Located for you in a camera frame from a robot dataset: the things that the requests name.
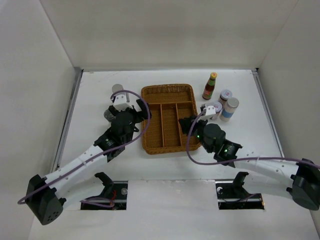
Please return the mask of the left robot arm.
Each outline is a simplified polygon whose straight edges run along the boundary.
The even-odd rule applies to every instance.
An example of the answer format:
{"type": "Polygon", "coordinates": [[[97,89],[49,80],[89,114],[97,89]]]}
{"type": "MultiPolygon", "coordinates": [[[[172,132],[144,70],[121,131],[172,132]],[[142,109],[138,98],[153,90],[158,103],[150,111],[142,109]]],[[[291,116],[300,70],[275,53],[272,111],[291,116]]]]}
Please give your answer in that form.
{"type": "Polygon", "coordinates": [[[127,102],[113,99],[109,107],[115,118],[110,127],[84,153],[64,167],[45,176],[36,174],[27,186],[25,204],[45,226],[56,220],[73,202],[93,204],[96,199],[112,195],[113,181],[100,168],[120,155],[134,142],[136,124],[149,123],[152,114],[142,98],[136,100],[140,110],[127,102]]]}

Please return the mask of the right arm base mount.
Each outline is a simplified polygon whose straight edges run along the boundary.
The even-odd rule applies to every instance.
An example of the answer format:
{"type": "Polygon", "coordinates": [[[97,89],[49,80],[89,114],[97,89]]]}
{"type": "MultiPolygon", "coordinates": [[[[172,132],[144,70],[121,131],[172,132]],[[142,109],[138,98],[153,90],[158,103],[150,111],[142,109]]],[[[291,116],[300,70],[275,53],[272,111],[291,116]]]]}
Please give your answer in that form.
{"type": "Polygon", "coordinates": [[[248,172],[239,172],[234,179],[215,182],[219,210],[264,210],[260,193],[248,193],[244,188],[248,172]]]}

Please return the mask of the spice jar red label lid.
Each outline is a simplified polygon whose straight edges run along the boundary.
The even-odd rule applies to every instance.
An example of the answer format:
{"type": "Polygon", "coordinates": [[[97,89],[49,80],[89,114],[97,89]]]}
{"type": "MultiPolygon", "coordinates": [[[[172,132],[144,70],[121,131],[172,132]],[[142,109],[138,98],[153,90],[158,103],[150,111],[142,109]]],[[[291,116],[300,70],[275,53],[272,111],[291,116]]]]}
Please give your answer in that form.
{"type": "Polygon", "coordinates": [[[219,102],[221,103],[222,107],[224,107],[225,103],[228,99],[233,97],[233,93],[229,89],[223,89],[219,95],[219,102]]]}

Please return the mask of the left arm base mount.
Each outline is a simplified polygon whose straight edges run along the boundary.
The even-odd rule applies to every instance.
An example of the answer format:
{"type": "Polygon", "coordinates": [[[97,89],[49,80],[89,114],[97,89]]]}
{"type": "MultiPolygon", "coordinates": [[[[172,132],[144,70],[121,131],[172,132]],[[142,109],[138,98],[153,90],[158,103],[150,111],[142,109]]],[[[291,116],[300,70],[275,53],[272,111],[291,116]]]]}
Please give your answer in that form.
{"type": "Polygon", "coordinates": [[[99,172],[94,175],[95,180],[101,182],[103,186],[98,195],[90,196],[86,199],[94,204],[81,202],[80,209],[82,211],[116,211],[127,209],[128,197],[128,181],[113,181],[104,172],[99,172]]]}

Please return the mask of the white shaker blue label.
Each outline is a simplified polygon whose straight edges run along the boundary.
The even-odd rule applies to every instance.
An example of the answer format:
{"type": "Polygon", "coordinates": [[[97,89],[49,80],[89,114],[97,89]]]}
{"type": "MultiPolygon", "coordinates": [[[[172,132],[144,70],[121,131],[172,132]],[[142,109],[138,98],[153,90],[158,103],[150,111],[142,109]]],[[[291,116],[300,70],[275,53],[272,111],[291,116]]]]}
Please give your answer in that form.
{"type": "Polygon", "coordinates": [[[228,122],[233,116],[238,106],[239,106],[239,100],[237,98],[232,97],[228,99],[224,104],[223,110],[219,116],[220,120],[223,122],[228,122]]]}

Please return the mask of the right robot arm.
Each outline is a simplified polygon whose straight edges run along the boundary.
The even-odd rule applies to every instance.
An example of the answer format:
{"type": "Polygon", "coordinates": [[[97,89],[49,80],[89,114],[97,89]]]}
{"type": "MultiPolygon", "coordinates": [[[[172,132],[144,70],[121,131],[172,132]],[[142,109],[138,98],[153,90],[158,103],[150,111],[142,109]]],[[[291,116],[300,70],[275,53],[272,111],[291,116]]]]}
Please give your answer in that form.
{"type": "Polygon", "coordinates": [[[291,199],[311,211],[320,209],[320,167],[311,160],[261,156],[228,140],[217,124],[200,116],[192,115],[178,122],[188,139],[195,136],[205,151],[213,154],[213,166],[240,169],[232,182],[236,197],[266,193],[291,199]]]}

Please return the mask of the dark pepper grinder jar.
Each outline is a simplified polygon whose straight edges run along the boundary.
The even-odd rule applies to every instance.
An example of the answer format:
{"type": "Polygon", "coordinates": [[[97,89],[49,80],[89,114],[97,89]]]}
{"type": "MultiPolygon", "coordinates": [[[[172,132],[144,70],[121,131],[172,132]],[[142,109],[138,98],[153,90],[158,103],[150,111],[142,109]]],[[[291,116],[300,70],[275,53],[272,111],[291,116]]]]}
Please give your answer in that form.
{"type": "Polygon", "coordinates": [[[104,118],[111,123],[116,117],[110,112],[109,109],[106,109],[103,113],[104,118]]]}

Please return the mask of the white shaker silver cap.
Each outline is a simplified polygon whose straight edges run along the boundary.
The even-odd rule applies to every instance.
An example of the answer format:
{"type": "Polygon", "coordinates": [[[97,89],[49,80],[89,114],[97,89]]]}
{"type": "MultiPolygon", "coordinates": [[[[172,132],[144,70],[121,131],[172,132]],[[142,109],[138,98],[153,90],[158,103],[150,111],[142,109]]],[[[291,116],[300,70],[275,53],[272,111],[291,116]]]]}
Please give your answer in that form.
{"type": "Polygon", "coordinates": [[[117,96],[117,95],[125,95],[125,100],[127,103],[130,102],[129,94],[127,92],[123,92],[124,87],[121,84],[114,84],[111,88],[112,90],[112,95],[117,96]]]}

